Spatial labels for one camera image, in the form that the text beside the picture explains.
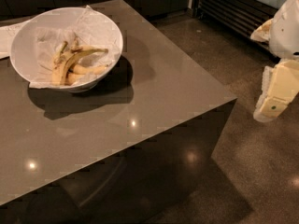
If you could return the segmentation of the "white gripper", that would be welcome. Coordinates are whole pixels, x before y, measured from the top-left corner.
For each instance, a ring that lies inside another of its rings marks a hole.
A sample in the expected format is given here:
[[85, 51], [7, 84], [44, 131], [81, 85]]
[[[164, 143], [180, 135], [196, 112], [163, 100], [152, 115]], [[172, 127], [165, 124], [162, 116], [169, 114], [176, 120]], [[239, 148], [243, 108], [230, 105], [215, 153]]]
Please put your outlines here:
[[262, 94], [253, 117], [269, 122], [281, 115], [299, 93], [299, 0], [286, 0], [273, 20], [255, 29], [251, 40], [268, 42], [270, 51], [282, 60], [263, 70]]

